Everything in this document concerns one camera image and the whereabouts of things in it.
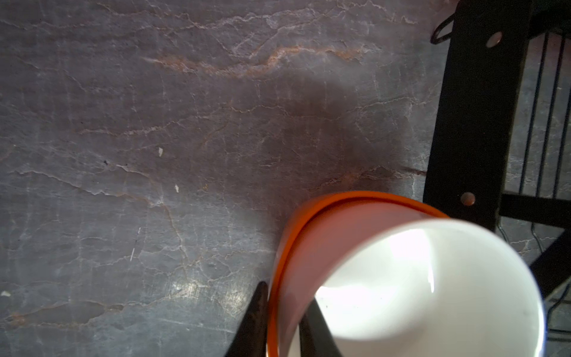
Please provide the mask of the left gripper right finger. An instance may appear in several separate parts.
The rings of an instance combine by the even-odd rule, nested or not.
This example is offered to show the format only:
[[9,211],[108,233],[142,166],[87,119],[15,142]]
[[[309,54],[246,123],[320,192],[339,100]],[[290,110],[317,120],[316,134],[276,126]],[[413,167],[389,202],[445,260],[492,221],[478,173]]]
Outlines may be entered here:
[[299,339],[301,357],[342,357],[315,299],[300,321]]

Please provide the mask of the white bowl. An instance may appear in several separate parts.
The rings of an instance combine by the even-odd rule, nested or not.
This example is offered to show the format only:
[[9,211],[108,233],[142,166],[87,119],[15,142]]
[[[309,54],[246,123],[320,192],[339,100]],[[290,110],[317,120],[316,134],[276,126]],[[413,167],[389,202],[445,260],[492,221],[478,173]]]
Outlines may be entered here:
[[342,356],[542,356],[529,267],[489,230],[388,203],[347,202],[291,239],[275,278],[271,356],[300,355],[316,303]]

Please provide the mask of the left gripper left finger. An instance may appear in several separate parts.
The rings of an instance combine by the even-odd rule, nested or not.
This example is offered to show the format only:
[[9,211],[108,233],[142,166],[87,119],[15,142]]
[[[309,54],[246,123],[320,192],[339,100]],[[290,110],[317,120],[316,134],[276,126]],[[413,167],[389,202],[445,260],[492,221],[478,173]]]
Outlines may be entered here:
[[266,356],[268,295],[268,284],[259,282],[225,357]]

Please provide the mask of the orange bowl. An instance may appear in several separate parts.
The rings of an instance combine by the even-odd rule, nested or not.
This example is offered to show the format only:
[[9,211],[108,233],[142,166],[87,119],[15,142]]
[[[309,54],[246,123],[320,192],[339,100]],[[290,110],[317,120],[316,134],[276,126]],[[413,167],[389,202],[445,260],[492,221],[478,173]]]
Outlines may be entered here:
[[319,196],[289,220],[277,251],[269,293],[267,348],[284,356],[318,288],[351,254],[378,234],[446,214],[413,199],[375,191]]

